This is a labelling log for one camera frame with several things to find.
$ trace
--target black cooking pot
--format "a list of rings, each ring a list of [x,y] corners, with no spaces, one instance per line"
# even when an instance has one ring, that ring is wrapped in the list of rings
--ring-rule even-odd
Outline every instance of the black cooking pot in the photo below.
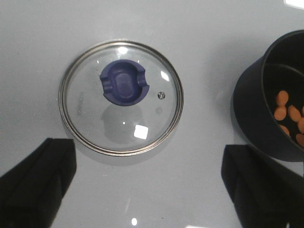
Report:
[[[304,161],[304,150],[295,141],[300,133],[290,118],[274,119],[276,95],[289,93],[286,107],[304,105],[304,30],[276,40],[264,56],[239,78],[233,95],[236,119],[245,136],[268,155],[289,162]],[[279,124],[287,126],[290,136]]]

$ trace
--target orange food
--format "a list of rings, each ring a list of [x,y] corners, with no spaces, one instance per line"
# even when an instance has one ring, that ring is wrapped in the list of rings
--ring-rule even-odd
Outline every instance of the orange food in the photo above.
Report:
[[[295,139],[300,146],[304,147],[304,135],[296,134]]]
[[[278,106],[274,112],[275,119],[284,120],[286,117],[286,113],[287,113],[287,110],[286,110],[285,106]]]
[[[303,134],[304,133],[304,118],[301,117],[300,121],[298,122],[298,129]]]
[[[282,128],[282,130],[283,130],[287,135],[290,136],[290,132],[289,132],[288,128],[285,127],[285,126],[283,126],[283,125],[281,125],[281,124],[279,124],[279,125],[280,125],[280,127]]]
[[[276,104],[278,106],[284,106],[288,101],[289,95],[285,90],[281,90],[276,96]]]
[[[301,113],[293,105],[288,107],[288,116],[295,122],[299,122],[301,119]]]

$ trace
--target blue lid handle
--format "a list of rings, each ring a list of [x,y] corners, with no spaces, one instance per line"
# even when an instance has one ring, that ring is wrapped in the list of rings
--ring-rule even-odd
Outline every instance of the blue lid handle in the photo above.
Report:
[[[120,106],[137,104],[147,95],[145,69],[139,63],[120,59],[108,64],[100,74],[104,96]]]

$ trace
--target pot lid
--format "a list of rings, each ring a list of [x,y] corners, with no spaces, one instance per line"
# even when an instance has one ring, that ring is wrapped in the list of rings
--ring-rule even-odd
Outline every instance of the pot lid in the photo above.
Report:
[[[59,108],[69,131],[88,148],[135,155],[160,144],[176,127],[183,90],[158,51],[115,40],[74,61],[60,85]]]

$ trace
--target metal rim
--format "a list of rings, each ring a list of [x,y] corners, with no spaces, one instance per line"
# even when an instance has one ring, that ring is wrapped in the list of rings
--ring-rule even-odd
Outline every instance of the metal rim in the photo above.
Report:
[[[129,150],[129,151],[114,151],[114,150],[109,150],[106,148],[102,148],[92,142],[90,142],[89,140],[87,140],[73,125],[71,118],[69,116],[68,113],[68,109],[67,109],[67,90],[68,90],[68,85],[70,82],[70,79],[72,78],[73,73],[75,72],[75,70],[78,68],[78,66],[83,62],[83,60],[85,60],[87,57],[91,56],[92,54],[109,48],[109,47],[113,47],[113,46],[129,46],[129,47],[136,47],[140,50],[143,50],[145,52],[148,52],[149,54],[151,54],[152,56],[154,56],[157,60],[159,60],[170,72],[170,74],[172,75],[172,78],[174,80],[174,85],[176,88],[176,97],[177,97],[177,104],[176,104],[176,108],[175,108],[175,113],[173,116],[173,119],[169,125],[169,127],[167,128],[167,130],[155,141],[153,141],[152,143],[150,143],[147,146],[144,146],[142,148],[136,149],[136,150]],[[89,50],[87,50],[85,53],[83,53],[82,55],[80,55],[71,65],[70,67],[67,69],[61,84],[60,84],[60,88],[59,88],[59,94],[58,94],[58,102],[59,102],[59,109],[60,109],[60,114],[61,117],[66,125],[66,127],[68,128],[68,130],[71,132],[71,134],[78,140],[80,141],[83,145],[85,145],[86,147],[90,148],[93,151],[96,151],[98,153],[102,153],[102,154],[106,154],[106,155],[112,155],[112,156],[131,156],[131,155],[137,155],[140,153],[144,153],[147,152],[153,148],[155,148],[156,146],[158,146],[160,143],[162,143],[170,134],[171,132],[174,130],[174,128],[177,126],[177,123],[180,120],[181,117],[181,113],[182,113],[182,109],[183,109],[183,103],[184,103],[184,99],[183,99],[183,89],[181,86],[181,81],[178,77],[177,72],[175,71],[175,69],[173,68],[172,64],[169,62],[169,60],[163,56],[160,52],[158,52],[157,50],[135,42],[135,41],[130,41],[130,40],[112,40],[112,41],[108,41],[105,43],[98,43],[95,46],[91,47]]]

